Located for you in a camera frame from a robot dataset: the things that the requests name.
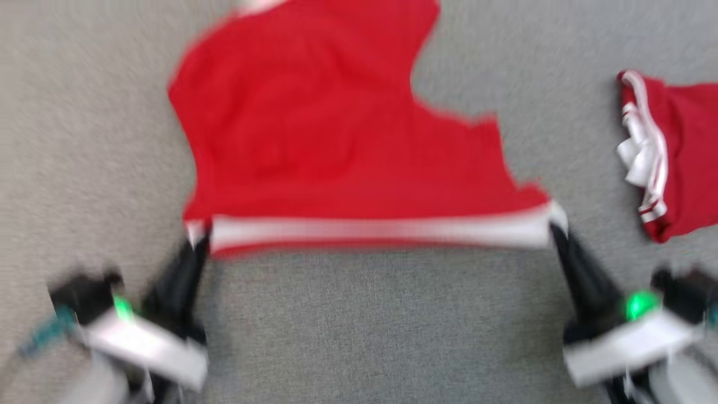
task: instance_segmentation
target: green light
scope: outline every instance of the green light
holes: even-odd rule
[[[113,299],[115,300],[115,311],[120,319],[130,320],[134,317],[132,305],[129,300],[121,298],[117,295],[113,296]]]
[[[626,320],[635,321],[657,309],[661,299],[653,292],[641,290],[626,299]]]

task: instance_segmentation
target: red fabric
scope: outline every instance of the red fabric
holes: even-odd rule
[[[645,228],[659,243],[718,224],[718,83],[667,86],[661,79],[641,75],[648,110],[665,139],[668,177],[662,200],[667,210]],[[639,104],[640,94],[619,74],[623,105]],[[653,203],[644,212],[654,209]]]
[[[289,0],[231,15],[186,55],[169,97],[195,156],[186,221],[214,215],[404,219],[547,202],[517,188],[494,117],[411,92],[434,0]]]

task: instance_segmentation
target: folded red garment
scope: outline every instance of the folded red garment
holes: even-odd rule
[[[626,180],[645,188],[639,208],[656,242],[718,224],[718,83],[667,86],[635,70],[618,75]]]
[[[187,54],[169,97],[197,166],[190,234],[214,253],[269,245],[542,247],[549,200],[517,187],[493,117],[411,92],[434,0],[289,0],[232,15]]]

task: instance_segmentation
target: red cloth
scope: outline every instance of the red cloth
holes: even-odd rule
[[[187,225],[212,221],[216,252],[547,242],[536,220],[546,225],[548,198],[512,181],[495,118],[468,124],[411,92],[438,11],[434,0],[289,0],[205,35],[169,87],[197,166]]]
[[[621,72],[624,125],[619,147],[627,180],[645,188],[639,208],[656,242],[718,224],[718,83],[667,86]]]

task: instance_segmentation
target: gray surface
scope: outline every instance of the gray surface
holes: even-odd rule
[[[0,2],[0,357],[50,312],[48,279],[111,260],[139,292],[177,243],[194,167],[165,86],[229,3]],[[497,110],[512,171],[638,287],[659,262],[718,268],[718,229],[646,239],[613,79],[718,80],[716,18],[715,0],[445,0],[414,85],[443,109]],[[203,294],[205,403],[605,402],[562,367],[571,311],[550,251],[257,254],[215,266]],[[58,398],[82,362],[54,350],[4,402]]]

